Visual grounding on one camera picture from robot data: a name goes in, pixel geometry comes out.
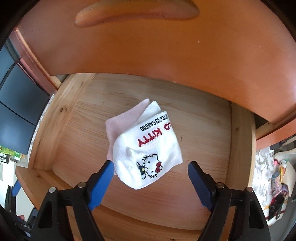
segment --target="drawer handle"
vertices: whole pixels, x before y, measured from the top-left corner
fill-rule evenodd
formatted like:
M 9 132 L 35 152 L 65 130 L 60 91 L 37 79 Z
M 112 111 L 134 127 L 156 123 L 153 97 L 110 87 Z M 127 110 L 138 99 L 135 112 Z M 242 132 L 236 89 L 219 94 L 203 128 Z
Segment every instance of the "drawer handle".
M 84 28 L 135 18 L 187 20 L 198 14 L 191 0 L 101 0 L 82 9 L 75 24 Z

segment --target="screw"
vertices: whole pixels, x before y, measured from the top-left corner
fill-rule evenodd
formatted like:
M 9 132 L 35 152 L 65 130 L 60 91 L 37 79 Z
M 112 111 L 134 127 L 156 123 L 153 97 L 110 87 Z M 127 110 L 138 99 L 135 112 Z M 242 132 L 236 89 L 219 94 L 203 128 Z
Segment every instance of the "screw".
M 55 190 L 56 190 L 55 187 L 51 187 L 48 191 L 49 191 L 50 193 L 53 193 L 53 192 L 55 192 Z
M 216 184 L 218 188 L 224 188 L 224 184 L 223 183 L 217 183 Z
M 248 192 L 253 192 L 254 190 L 253 190 L 253 188 L 251 188 L 251 187 L 247 187 L 247 191 L 248 191 Z
M 80 182 L 78 183 L 77 185 L 79 188 L 84 188 L 86 186 L 86 183 L 85 182 Z

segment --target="hello kitty face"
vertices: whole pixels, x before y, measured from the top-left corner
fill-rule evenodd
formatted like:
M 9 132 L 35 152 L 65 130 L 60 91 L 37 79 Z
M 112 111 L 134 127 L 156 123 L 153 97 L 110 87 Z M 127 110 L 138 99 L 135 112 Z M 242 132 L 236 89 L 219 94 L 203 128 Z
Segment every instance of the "hello kitty face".
M 149 176 L 150 178 L 154 178 L 160 173 L 163 169 L 161 162 L 158 160 L 157 154 L 146 155 L 142 158 L 143 165 L 140 165 L 137 162 L 137 167 L 139 168 L 142 176 L 142 180 Z

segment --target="pink object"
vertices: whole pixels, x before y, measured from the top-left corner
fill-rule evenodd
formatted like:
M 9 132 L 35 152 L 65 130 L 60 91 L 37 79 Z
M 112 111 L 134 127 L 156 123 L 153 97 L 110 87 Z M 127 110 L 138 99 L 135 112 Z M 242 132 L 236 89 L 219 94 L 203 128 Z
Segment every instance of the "pink object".
M 149 104 L 150 100 L 145 99 L 132 109 L 106 121 L 106 133 L 109 140 L 107 160 L 113 161 L 114 142 L 120 134 L 130 129 L 136 123 Z

